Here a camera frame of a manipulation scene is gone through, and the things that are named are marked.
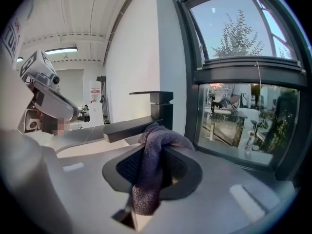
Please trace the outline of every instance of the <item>glass pane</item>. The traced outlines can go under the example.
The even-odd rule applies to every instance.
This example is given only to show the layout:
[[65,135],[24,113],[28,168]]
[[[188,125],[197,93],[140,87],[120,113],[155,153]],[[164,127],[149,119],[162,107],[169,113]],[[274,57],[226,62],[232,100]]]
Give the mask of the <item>glass pane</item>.
[[274,44],[276,47],[277,57],[282,57],[286,59],[294,59],[289,48],[287,48],[284,44],[282,44],[278,39],[273,37]]
[[268,32],[252,0],[211,0],[191,11],[210,59],[272,56]]
[[286,152],[297,114],[298,91],[260,84],[203,84],[198,146],[269,165]]
[[281,29],[278,27],[276,21],[272,17],[272,15],[269,13],[269,11],[263,10],[264,16],[268,21],[268,24],[270,26],[271,32],[278,37],[280,37],[282,40],[286,41]]

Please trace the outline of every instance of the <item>white robot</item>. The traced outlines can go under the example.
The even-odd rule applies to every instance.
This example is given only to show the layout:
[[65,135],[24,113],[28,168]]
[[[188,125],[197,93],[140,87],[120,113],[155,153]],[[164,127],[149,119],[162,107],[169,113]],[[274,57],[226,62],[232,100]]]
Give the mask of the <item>white robot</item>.
[[20,68],[19,76],[34,93],[22,117],[18,130],[51,133],[58,121],[67,123],[77,119],[78,107],[59,92],[59,77],[46,55],[37,50]]

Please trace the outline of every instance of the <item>purple towel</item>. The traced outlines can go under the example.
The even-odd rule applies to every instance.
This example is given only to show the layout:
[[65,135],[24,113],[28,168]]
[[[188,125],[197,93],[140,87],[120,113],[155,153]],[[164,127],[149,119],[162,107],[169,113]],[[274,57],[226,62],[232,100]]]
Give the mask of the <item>purple towel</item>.
[[181,134],[168,130],[158,123],[149,125],[138,141],[146,143],[141,169],[136,185],[132,189],[134,211],[139,215],[153,215],[159,206],[162,185],[160,165],[161,146],[171,144],[194,150],[192,143]]

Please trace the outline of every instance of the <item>ceiling light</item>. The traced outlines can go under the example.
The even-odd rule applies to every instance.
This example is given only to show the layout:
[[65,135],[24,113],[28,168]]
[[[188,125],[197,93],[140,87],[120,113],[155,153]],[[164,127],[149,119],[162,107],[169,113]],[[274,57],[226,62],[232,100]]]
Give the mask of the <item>ceiling light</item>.
[[47,55],[52,55],[52,54],[59,54],[59,53],[67,53],[67,52],[77,52],[77,48],[73,47],[73,48],[61,48],[61,49],[50,49],[47,50],[45,53]]

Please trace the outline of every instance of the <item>window frame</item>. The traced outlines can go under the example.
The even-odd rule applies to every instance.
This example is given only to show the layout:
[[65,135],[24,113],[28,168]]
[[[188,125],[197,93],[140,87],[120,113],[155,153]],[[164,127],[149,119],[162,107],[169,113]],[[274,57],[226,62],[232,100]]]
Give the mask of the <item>window frame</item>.
[[207,47],[206,47],[206,42],[203,38],[203,35],[199,29],[199,26],[197,24],[197,21],[193,15],[193,13],[190,11],[190,16],[191,16],[191,19],[192,19],[192,22],[194,24],[194,28],[195,28],[195,32],[197,33],[198,35],[198,38],[199,38],[199,41],[200,41],[200,45],[203,46],[203,54],[204,54],[204,57],[205,57],[205,60],[208,59],[209,60],[209,54],[208,54],[208,51],[207,51]]
[[[311,47],[308,38],[305,36],[304,31],[300,27],[300,23],[283,0],[259,0],[266,9],[272,11],[271,16],[280,27],[286,42],[292,45],[292,49],[294,50],[298,60],[263,56],[241,56],[216,58],[213,60],[201,62],[201,55],[199,51],[200,43],[197,40],[194,20],[192,20],[190,10],[187,6],[187,3],[190,3],[190,1],[195,0],[174,0],[182,29],[186,59],[188,59],[188,57],[193,59],[186,60],[187,115],[185,136],[192,143],[195,143],[197,135],[199,134],[198,127],[201,126],[201,119],[199,115],[201,115],[200,112],[203,110],[203,102],[199,96],[201,93],[199,85],[204,83],[217,82],[259,83],[259,80],[256,81],[254,79],[254,77],[257,77],[254,76],[255,70],[258,72],[258,69],[256,68],[251,71],[250,63],[248,64],[248,62],[254,63],[255,59],[257,59],[259,63],[262,84],[278,85],[296,88],[299,90],[297,106],[299,111],[297,112],[295,119],[292,139],[289,142],[288,149],[281,155],[282,157],[280,157],[279,160],[276,157],[273,157],[271,161],[272,165],[270,164],[269,167],[263,167],[262,165],[258,164],[250,164],[248,162],[246,163],[244,160],[237,160],[228,156],[225,158],[241,167],[244,167],[245,169],[270,171],[275,174],[276,179],[292,180],[295,177],[295,174],[298,171],[312,143],[312,111],[310,110],[312,107],[312,57],[311,52],[307,51],[310,50]],[[256,6],[262,9],[256,0],[254,0],[254,2]],[[268,33],[271,33],[268,22],[266,29]],[[226,68],[218,67],[218,65],[224,65],[226,62]],[[235,69],[235,72],[232,72],[232,74],[237,73],[237,75],[234,78],[224,76],[226,69],[232,71]],[[197,99],[190,98],[190,96],[194,97],[196,93]],[[222,156],[199,146],[196,146],[196,149],[205,153],[213,154],[215,156]]]
[[261,16],[261,19],[264,23],[264,26],[267,30],[267,34],[269,36],[269,40],[270,40],[270,45],[271,45],[271,49],[272,49],[272,55],[273,57],[277,57],[277,52],[276,52],[276,46],[275,46],[275,43],[274,43],[274,40],[273,40],[273,36],[272,36],[272,32],[271,32],[271,29],[270,29],[270,26],[269,26],[269,23],[263,13],[263,9],[259,6],[258,2],[256,0],[252,0],[254,5],[256,6],[260,16]]

